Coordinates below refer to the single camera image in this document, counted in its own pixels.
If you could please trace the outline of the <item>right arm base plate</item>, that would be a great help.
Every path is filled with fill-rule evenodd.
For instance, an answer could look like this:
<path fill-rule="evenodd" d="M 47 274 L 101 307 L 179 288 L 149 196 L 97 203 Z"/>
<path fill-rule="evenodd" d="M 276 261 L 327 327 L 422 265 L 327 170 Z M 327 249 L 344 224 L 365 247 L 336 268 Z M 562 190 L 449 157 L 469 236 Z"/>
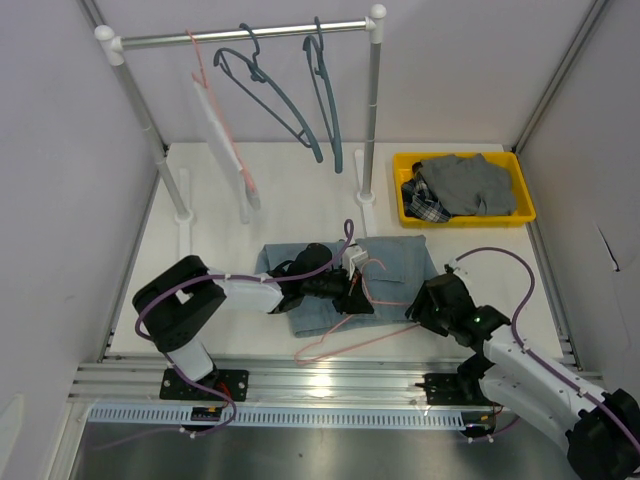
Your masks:
<path fill-rule="evenodd" d="M 477 379 L 457 373 L 427 373 L 415 383 L 433 406 L 491 406 L 480 390 Z"/>

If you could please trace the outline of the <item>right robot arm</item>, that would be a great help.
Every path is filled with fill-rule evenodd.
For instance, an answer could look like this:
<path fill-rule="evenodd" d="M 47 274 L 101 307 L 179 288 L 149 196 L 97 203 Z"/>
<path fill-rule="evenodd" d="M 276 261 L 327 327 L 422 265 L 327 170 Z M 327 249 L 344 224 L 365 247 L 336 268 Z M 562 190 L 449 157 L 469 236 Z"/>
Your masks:
<path fill-rule="evenodd" d="M 544 359 L 507 316 L 475 305 L 457 275 L 424 282 L 405 315 L 473 352 L 452 374 L 424 376 L 419 386 L 428 404 L 497 403 L 552 440 L 581 479 L 629 479 L 638 473 L 637 401 Z"/>

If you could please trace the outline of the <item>pink wire hanger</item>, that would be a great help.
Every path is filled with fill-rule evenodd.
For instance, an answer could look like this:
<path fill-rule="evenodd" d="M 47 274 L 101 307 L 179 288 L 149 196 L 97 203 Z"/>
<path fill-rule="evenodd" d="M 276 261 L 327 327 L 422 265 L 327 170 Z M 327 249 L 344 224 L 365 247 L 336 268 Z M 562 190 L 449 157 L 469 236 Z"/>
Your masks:
<path fill-rule="evenodd" d="M 210 151 L 222 166 L 228 170 L 231 178 L 240 181 L 247 196 L 257 196 L 257 186 L 238 152 L 231 130 L 216 100 L 212 84 L 207 77 L 201 48 L 195 36 L 189 30 L 186 30 L 186 34 L 195 49 L 199 64 L 199 73 L 192 72 L 191 76 L 197 99 L 200 102 L 204 119 L 206 120 L 206 140 Z"/>

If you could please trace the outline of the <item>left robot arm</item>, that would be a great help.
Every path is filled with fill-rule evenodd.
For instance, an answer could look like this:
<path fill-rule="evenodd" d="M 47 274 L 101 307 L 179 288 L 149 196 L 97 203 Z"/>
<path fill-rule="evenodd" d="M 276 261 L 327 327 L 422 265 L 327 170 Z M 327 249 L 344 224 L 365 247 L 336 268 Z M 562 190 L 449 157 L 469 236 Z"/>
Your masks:
<path fill-rule="evenodd" d="M 198 334 L 219 310 L 284 314 L 311 298 L 339 313 L 372 314 L 361 287 L 368 253 L 357 244 L 337 253 L 312 243 L 293 260 L 261 274 L 231 275 L 208 269 L 189 255 L 140 289 L 132 303 L 135 329 L 182 372 L 182 388 L 197 400 L 217 387 L 216 366 Z"/>

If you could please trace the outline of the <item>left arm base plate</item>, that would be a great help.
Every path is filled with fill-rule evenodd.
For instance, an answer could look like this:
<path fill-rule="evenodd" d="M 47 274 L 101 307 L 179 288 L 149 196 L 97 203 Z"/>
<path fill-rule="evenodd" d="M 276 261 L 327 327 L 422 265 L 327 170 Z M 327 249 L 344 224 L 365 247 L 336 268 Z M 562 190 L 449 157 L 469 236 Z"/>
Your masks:
<path fill-rule="evenodd" d="M 207 388 L 222 392 L 234 402 L 244 402 L 249 386 L 249 372 L 237 369 L 218 369 L 199 380 Z M 166 369 L 159 391 L 162 400 L 221 401 L 219 396 L 187 384 L 174 369 Z"/>

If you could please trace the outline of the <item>blue grey garment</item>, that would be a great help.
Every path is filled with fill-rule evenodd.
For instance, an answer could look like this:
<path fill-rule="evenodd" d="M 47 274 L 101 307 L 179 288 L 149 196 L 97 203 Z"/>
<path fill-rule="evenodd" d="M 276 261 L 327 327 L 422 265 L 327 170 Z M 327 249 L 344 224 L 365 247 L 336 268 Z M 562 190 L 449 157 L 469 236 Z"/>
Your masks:
<path fill-rule="evenodd" d="M 287 313 L 290 329 L 297 338 L 321 336 L 337 331 L 405 323 L 405 311 L 414 301 L 423 282 L 437 275 L 424 236 L 359 238 L 370 262 L 364 267 L 365 285 L 376 301 L 371 315 L 356 315 L 345 321 L 329 300 L 305 298 Z"/>

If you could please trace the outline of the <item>white skirt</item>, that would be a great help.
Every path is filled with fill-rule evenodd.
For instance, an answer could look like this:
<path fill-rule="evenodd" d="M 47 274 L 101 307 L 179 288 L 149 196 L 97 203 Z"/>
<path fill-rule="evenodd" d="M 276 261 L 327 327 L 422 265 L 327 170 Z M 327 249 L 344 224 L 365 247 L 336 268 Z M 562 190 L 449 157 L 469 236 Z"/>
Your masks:
<path fill-rule="evenodd" d="M 248 166 L 238 153 L 224 118 L 218 113 L 215 103 L 211 100 L 210 90 L 196 77 L 193 77 L 193 88 L 198 105 L 200 130 L 215 161 L 216 172 L 223 174 L 234 192 L 239 207 L 240 222 L 249 224 L 252 211 L 261 209 L 256 183 Z"/>

